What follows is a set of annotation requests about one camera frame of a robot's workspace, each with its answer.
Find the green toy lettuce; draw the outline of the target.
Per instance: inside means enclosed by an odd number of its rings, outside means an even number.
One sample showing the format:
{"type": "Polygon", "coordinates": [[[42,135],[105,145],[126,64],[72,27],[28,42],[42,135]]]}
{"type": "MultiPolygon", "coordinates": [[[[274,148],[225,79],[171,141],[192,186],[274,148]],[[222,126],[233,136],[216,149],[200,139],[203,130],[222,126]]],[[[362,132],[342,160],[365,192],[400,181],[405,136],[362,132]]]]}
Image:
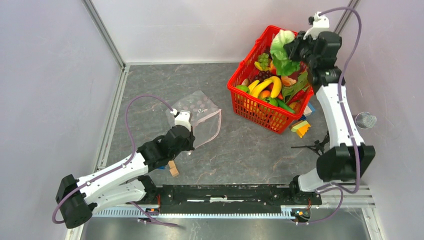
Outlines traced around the green toy lettuce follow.
{"type": "Polygon", "coordinates": [[[273,38],[270,45],[270,55],[276,74],[279,76],[290,76],[300,70],[300,62],[289,59],[284,46],[295,40],[294,32],[280,30],[273,38]]]}

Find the clear zip top bag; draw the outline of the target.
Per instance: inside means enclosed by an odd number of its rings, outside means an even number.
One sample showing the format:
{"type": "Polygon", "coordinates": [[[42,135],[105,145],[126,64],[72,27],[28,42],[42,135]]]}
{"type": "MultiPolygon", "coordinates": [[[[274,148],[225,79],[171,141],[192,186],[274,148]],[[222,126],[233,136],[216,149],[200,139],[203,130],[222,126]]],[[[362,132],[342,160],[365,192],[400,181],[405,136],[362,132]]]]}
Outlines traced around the clear zip top bag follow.
{"type": "Polygon", "coordinates": [[[199,148],[214,140],[222,123],[222,110],[201,90],[197,90],[171,106],[177,111],[190,112],[190,124],[195,137],[193,147],[199,148]]]}

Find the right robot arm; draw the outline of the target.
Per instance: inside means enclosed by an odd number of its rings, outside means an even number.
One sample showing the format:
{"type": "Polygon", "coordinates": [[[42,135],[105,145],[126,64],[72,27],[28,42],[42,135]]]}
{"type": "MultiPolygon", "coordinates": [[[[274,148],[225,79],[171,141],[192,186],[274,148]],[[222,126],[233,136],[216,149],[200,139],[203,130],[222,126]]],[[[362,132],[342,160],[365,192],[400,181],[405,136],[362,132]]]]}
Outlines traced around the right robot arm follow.
{"type": "Polygon", "coordinates": [[[336,66],[341,46],[342,38],[331,31],[316,37],[300,31],[284,46],[290,60],[307,67],[308,82],[323,110],[329,137],[329,150],[318,157],[316,167],[293,179],[295,187],[289,189],[288,196],[295,204],[302,204],[312,192],[356,193],[361,176],[376,155],[374,146],[365,144],[351,115],[344,71],[336,66]]]}

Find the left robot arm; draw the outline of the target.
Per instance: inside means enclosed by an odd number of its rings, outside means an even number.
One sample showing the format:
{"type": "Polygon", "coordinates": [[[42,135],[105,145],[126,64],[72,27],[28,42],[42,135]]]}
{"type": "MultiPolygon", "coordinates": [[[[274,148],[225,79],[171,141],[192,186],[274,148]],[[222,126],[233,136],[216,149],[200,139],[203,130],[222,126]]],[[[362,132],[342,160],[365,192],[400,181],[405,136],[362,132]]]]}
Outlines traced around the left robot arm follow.
{"type": "Polygon", "coordinates": [[[72,174],[63,177],[52,222],[74,229],[93,214],[119,204],[153,203],[157,190],[147,174],[166,166],[181,152],[194,150],[194,141],[192,127],[178,124],[107,168],[78,178],[72,174]]]}

